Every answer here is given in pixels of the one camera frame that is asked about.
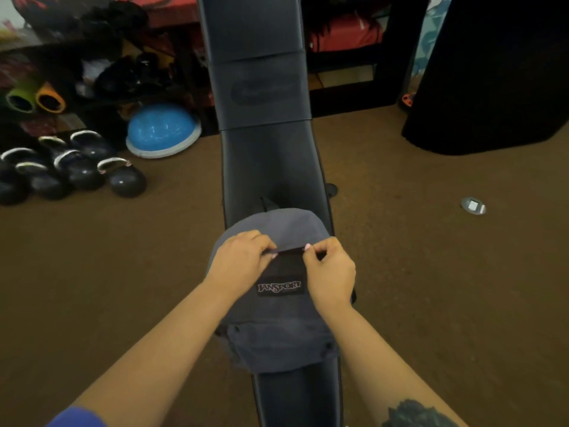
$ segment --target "brown floor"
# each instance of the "brown floor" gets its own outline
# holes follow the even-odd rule
[[[314,121],[357,308],[472,426],[569,425],[569,126],[444,157],[407,143],[404,120]],[[2,425],[47,422],[203,277],[223,231],[219,140],[136,164],[150,180],[136,200],[105,188],[0,209]],[[345,421],[369,426],[345,373]],[[248,375],[210,342],[165,425],[257,425]]]

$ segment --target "forearm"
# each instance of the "forearm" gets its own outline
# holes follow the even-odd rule
[[[73,404],[108,427],[157,427],[232,299],[202,283]]]
[[[409,367],[353,308],[324,316],[376,425],[404,400],[434,407],[460,426],[459,416]]]

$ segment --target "hand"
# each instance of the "hand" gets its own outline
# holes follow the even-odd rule
[[[227,239],[213,258],[210,271],[204,283],[216,285],[221,294],[237,301],[259,279],[276,253],[265,253],[276,249],[276,244],[258,230],[241,232]]]
[[[325,251],[322,261],[317,253]],[[336,237],[304,248],[304,264],[309,277],[309,292],[318,312],[324,316],[339,308],[350,307],[356,282],[356,264]]]

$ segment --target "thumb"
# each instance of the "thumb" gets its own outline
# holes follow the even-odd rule
[[[314,247],[310,244],[307,244],[304,247],[304,254],[302,255],[302,258],[304,259],[304,265],[306,265],[307,270],[320,264],[316,250],[314,250]]]
[[[271,263],[271,261],[276,258],[278,253],[265,253],[261,255],[259,259],[259,271],[263,272],[267,268],[267,266]]]

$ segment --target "red bag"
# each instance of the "red bag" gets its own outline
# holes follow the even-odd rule
[[[347,50],[381,43],[382,38],[379,23],[348,13],[330,20],[323,31],[311,33],[309,46],[313,52]]]

